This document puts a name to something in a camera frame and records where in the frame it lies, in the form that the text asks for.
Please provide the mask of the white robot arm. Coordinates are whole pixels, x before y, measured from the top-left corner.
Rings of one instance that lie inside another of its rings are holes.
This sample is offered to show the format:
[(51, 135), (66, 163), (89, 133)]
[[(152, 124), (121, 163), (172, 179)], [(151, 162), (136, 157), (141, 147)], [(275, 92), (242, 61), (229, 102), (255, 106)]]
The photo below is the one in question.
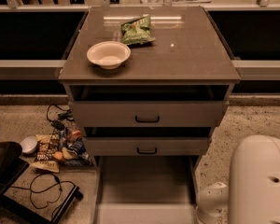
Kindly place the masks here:
[(223, 209), (228, 224), (280, 224), (280, 139), (244, 138), (233, 151), (229, 183), (198, 192), (198, 224), (215, 224)]

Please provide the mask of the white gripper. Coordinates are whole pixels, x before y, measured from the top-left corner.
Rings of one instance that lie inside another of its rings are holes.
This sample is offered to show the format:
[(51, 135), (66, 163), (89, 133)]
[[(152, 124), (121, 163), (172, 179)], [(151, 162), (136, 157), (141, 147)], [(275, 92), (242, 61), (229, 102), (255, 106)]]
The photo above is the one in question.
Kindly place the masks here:
[(216, 182), (201, 189), (196, 195), (198, 224), (216, 224), (222, 211), (228, 206), (229, 188)]

